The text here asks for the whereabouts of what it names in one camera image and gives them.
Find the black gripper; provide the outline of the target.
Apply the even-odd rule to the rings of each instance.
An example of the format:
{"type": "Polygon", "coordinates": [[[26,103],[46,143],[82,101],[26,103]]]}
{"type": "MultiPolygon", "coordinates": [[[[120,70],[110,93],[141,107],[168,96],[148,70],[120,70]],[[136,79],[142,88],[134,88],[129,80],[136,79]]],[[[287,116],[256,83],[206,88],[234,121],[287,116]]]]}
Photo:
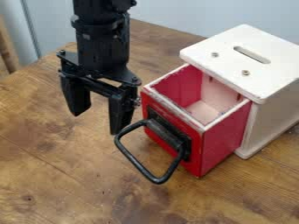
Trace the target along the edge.
{"type": "Polygon", "coordinates": [[[129,59],[129,16],[96,20],[74,15],[77,51],[57,53],[60,87],[69,112],[78,116],[90,107],[89,91],[108,98],[109,133],[130,123],[136,109],[138,77],[126,68],[129,59]]]}

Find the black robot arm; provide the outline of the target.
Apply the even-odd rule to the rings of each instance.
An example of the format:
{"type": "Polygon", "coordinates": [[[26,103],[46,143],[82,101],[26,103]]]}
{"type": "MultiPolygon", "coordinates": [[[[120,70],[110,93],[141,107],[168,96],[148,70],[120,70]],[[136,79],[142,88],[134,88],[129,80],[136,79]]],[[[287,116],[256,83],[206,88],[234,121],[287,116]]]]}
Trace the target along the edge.
{"type": "Polygon", "coordinates": [[[136,0],[72,0],[70,25],[77,51],[57,52],[60,87],[69,112],[78,116],[90,107],[90,94],[108,98],[109,133],[130,123],[138,77],[128,70],[129,14],[136,0]]]}

